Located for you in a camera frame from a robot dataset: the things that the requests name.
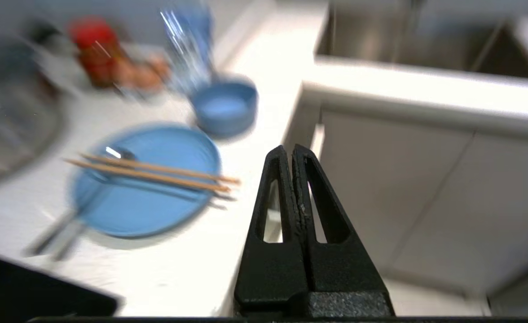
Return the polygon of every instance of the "spoon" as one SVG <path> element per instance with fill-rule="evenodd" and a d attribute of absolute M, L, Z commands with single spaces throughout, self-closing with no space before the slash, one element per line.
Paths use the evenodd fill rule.
<path fill-rule="evenodd" d="M 123 148 L 112 148 L 112 147 L 106 147 L 105 149 L 106 155 L 112 158 L 120 158 L 120 159 L 127 159 L 127 160 L 136 160 L 136 156 L 131 153 L 127 149 Z M 52 243 L 52 241 L 71 223 L 73 220 L 75 220 L 80 214 L 83 213 L 83 211 L 92 204 L 93 201 L 97 200 L 97 196 L 100 196 L 102 192 L 104 192 L 104 188 L 106 188 L 106 184 L 108 184 L 111 180 L 111 177 L 108 175 L 97 175 L 99 178 L 102 178 L 103 182 L 100 184 L 100 186 L 96 189 L 96 191 L 92 194 L 92 196 L 89 198 L 88 201 L 83 203 L 80 207 L 77 207 L 75 210 L 70 211 L 62 217 L 61 221 L 57 223 L 56 225 L 52 226 L 49 229 L 49 234 L 44 235 L 42 239 L 38 243 L 35 243 L 33 247 L 30 247 L 28 249 L 27 254 L 36 256 L 40 255 L 44 252 L 44 250 Z M 86 224 L 83 221 L 80 221 L 79 229 L 77 229 L 77 232 L 75 235 L 69 239 L 69 241 L 66 242 L 65 247 L 63 247 L 55 256 L 54 260 L 59 261 L 65 258 L 69 250 L 71 249 L 71 246 L 75 243 L 75 240 L 83 231 L 86 229 Z"/>

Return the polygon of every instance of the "kitchen counter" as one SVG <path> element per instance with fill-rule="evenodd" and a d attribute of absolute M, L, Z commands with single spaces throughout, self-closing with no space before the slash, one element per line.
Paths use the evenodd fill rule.
<path fill-rule="evenodd" d="M 260 94 L 254 126 L 216 141 L 223 174 L 241 179 L 233 201 L 213 198 L 198 216 L 172 231 L 123 240 L 88 231 L 71 257 L 24 258 L 22 250 L 71 208 L 74 157 L 104 137 L 145 122 L 194 124 L 191 106 L 176 96 L 161 104 L 124 101 L 107 92 L 65 99 L 66 127 L 35 163 L 0 183 L 0 256 L 54 276 L 121 296 L 118 315 L 210 316 L 227 314 L 231 290 L 268 151 L 282 144 L 299 99 L 301 74 L 326 20 L 327 5 L 278 7 L 243 47 L 219 64 L 227 74 L 252 79 Z"/>
<path fill-rule="evenodd" d="M 277 4 L 242 47 L 219 65 L 225 73 L 251 78 L 260 93 L 254 126 L 233 139 L 216 141 L 223 174 L 242 181 L 233 192 L 235 200 L 213 198 L 191 221 L 146 239 L 122 240 L 89 231 L 65 262 L 22 257 L 22 248 L 71 207 L 68 187 L 75 169 L 61 157 L 75 156 L 103 137 L 144 122 L 194 124 L 192 108 L 176 96 L 164 94 L 158 100 L 163 104 L 143 106 L 111 94 L 83 92 L 65 101 L 67 125 L 52 148 L 0 183 L 0 255 L 121 296 L 118 315 L 226 315 L 264 157 L 284 142 L 303 86 L 352 102 L 371 98 L 408 103 L 389 110 L 402 116 L 433 114 L 447 122 L 528 131 L 528 81 L 518 86 L 489 76 L 345 60 L 315 63 L 327 17 L 325 2 Z"/>

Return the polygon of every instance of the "chopsticks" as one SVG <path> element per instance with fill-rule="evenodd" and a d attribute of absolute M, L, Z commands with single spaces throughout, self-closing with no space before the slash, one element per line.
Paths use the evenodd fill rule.
<path fill-rule="evenodd" d="M 121 160 L 114 160 L 114 159 L 100 158 L 100 157 L 98 157 L 98 159 L 95 159 L 95 160 L 100 161 L 100 159 L 102 159 L 102 162 L 104 162 L 104 163 L 116 164 L 116 165 L 120 165 L 120 164 L 118 164 L 118 162 L 121 161 Z M 211 190 L 211 191 L 216 191 L 216 192 L 229 192 L 230 191 L 230 188 L 227 187 L 227 186 L 207 184 L 207 183 L 202 183 L 202 182 L 195 182 L 194 180 L 174 178 L 174 177 L 170 177 L 170 176 L 152 174 L 152 173 L 148 173 L 148 172 L 135 171 L 135 170 L 127 169 L 127 168 L 114 167 L 114 166 L 109 166 L 109 165 L 86 163 L 84 161 L 73 160 L 73 159 L 65 159 L 65 161 L 67 163 L 71 163 L 71 164 L 79 166 L 79 167 L 91 168 L 93 170 L 103 171 L 103 172 L 106 172 L 108 174 L 124 175 L 124 176 L 129 176 L 129 177 L 134 177 L 134 178 L 155 180 L 157 182 L 177 184 L 177 185 L 180 185 L 180 186 L 187 186 L 189 188 L 202 188 L 202 189 L 205 189 L 205 190 Z M 121 162 L 122 162 L 123 166 L 144 168 L 144 167 L 141 166 L 143 164 L 138 163 L 136 161 L 122 160 Z M 165 168 L 165 167 L 162 167 L 162 166 L 156 166 L 156 165 L 150 165 L 150 164 L 144 164 L 144 165 L 147 165 L 148 169 L 153 169 L 151 167 L 156 168 L 155 170 L 159 170 L 159 168 Z M 172 172 L 174 174 L 178 174 L 178 172 L 174 172 L 174 168 L 168 168 L 168 169 L 172 170 Z M 192 171 L 185 171 L 185 170 L 178 170 L 178 171 L 182 171 L 182 172 L 179 173 L 179 174 L 182 174 L 182 175 L 185 175 L 186 172 L 190 172 L 190 173 L 195 174 L 196 177 L 198 177 L 199 175 L 203 175 L 203 176 L 206 176 L 206 177 L 201 177 L 201 178 L 209 178 L 208 176 L 211 176 L 213 178 L 220 178 L 219 176 L 212 176 L 212 175 L 209 175 L 209 174 L 201 174 L 201 173 L 196 173 L 196 172 L 192 172 Z"/>
<path fill-rule="evenodd" d="M 227 183 L 233 183 L 233 184 L 240 184 L 240 180 L 239 179 L 230 178 L 230 177 L 226 177 L 226 176 L 214 176 L 214 175 L 211 175 L 211 174 L 199 173 L 199 172 L 190 171 L 190 170 L 182 170 L 182 169 L 179 169 L 179 168 L 172 168 L 172 167 L 166 167 L 166 166 L 160 166 L 160 165 L 139 163 L 139 162 L 133 161 L 133 160 L 97 157 L 97 156 L 94 156 L 94 155 L 86 155 L 84 153 L 82 153 L 80 155 L 83 158 L 86 158 L 88 160 L 93 160 L 95 162 L 101 162 L 101 163 L 105 163 L 105 164 L 109 164 L 109 165 L 141 168 L 141 169 L 144 169 L 144 170 L 159 171 L 159 172 L 172 173 L 172 174 L 178 174 L 178 175 L 185 175 L 185 176 L 196 177 L 196 178 L 219 180 L 221 182 L 227 182 Z"/>

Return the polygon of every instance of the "blue plate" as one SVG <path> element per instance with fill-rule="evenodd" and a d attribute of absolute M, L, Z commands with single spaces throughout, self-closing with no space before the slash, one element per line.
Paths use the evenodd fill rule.
<path fill-rule="evenodd" d="M 143 163 L 220 173 L 220 157 L 212 140 L 185 127 L 137 129 L 107 141 L 94 153 L 104 155 L 106 147 L 127 149 Z M 118 237 L 149 236 L 170 229 L 198 213 L 211 196 L 207 190 L 121 176 L 107 178 L 93 170 L 80 171 L 73 186 L 79 218 L 89 227 Z"/>

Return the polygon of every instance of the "cabinet door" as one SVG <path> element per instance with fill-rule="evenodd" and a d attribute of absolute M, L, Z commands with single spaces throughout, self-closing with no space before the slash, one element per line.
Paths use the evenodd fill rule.
<path fill-rule="evenodd" d="M 323 110 L 322 167 L 383 270 L 471 133 Z"/>
<path fill-rule="evenodd" d="M 528 267 L 528 141 L 476 135 L 395 270 L 485 293 Z"/>

